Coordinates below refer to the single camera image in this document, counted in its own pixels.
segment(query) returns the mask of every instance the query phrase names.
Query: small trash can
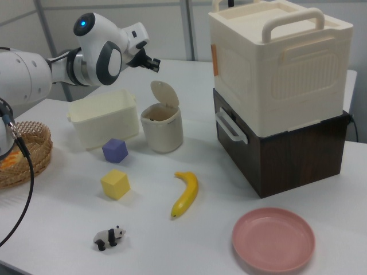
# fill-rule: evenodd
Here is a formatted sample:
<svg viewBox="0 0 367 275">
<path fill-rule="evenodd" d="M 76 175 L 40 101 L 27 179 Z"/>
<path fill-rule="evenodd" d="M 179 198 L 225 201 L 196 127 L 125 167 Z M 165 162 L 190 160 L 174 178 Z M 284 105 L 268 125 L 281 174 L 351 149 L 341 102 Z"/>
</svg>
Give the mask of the small trash can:
<svg viewBox="0 0 367 275">
<path fill-rule="evenodd" d="M 141 114 L 145 137 L 153 151 L 172 152 L 184 140 L 178 97 L 165 82 L 152 81 L 150 87 L 159 103 L 148 107 Z"/>
</svg>

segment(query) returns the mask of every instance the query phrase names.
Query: box handle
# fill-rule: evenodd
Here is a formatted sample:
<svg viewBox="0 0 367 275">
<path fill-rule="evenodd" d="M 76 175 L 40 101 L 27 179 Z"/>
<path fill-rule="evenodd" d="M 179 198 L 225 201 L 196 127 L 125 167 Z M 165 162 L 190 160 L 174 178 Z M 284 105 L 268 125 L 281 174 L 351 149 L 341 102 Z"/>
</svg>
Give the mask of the box handle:
<svg viewBox="0 0 367 275">
<path fill-rule="evenodd" d="M 237 136 L 231 133 L 231 131 L 227 128 L 227 126 L 222 121 L 225 120 L 232 127 L 232 129 L 236 132 Z M 222 127 L 224 132 L 232 139 L 234 142 L 244 142 L 248 144 L 248 139 L 246 134 L 237 126 L 237 124 L 227 115 L 227 113 L 220 107 L 219 112 L 216 113 L 216 121 Z"/>
<path fill-rule="evenodd" d="M 212 12 L 217 13 L 219 11 L 219 3 L 223 0 L 213 0 L 212 2 Z M 260 0 L 253 0 L 254 3 L 259 3 Z"/>
<path fill-rule="evenodd" d="M 263 27 L 263 43 L 270 42 L 271 32 L 274 30 L 274 28 L 312 18 L 316 18 L 315 30 L 322 30 L 325 26 L 325 17 L 322 11 L 316 9 L 315 7 L 311 7 L 306 10 L 295 11 L 285 16 L 268 20 Z"/>
</svg>

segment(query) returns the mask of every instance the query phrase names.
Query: toy banana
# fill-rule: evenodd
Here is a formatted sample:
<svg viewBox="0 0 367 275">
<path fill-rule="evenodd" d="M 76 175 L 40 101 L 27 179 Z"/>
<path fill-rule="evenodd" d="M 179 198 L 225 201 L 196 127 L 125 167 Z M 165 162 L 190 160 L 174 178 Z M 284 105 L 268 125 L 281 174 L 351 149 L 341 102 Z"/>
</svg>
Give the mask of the toy banana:
<svg viewBox="0 0 367 275">
<path fill-rule="evenodd" d="M 197 178 L 192 172 L 176 172 L 174 175 L 186 182 L 186 190 L 172 207 L 171 216 L 181 216 L 193 203 L 199 190 Z"/>
</svg>

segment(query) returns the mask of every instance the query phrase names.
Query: trash can lid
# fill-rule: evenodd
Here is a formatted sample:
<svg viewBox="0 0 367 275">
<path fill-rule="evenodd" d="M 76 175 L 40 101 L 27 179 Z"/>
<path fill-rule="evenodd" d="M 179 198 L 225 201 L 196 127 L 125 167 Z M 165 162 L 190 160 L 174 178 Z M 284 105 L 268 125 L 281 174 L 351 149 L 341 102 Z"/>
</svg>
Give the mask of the trash can lid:
<svg viewBox="0 0 367 275">
<path fill-rule="evenodd" d="M 178 107 L 179 101 L 174 89 L 163 81 L 152 81 L 150 88 L 155 98 L 168 107 Z"/>
</svg>

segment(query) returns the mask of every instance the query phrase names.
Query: yellow cube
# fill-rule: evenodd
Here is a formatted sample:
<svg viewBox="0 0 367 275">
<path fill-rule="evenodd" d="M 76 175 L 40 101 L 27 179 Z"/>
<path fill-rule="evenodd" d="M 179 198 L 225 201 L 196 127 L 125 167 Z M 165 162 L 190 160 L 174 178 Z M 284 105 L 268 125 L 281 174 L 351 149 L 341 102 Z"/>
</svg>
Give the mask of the yellow cube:
<svg viewBox="0 0 367 275">
<path fill-rule="evenodd" d="M 130 190 L 127 174 L 116 169 L 101 178 L 101 184 L 104 193 L 112 199 L 120 199 Z"/>
</svg>

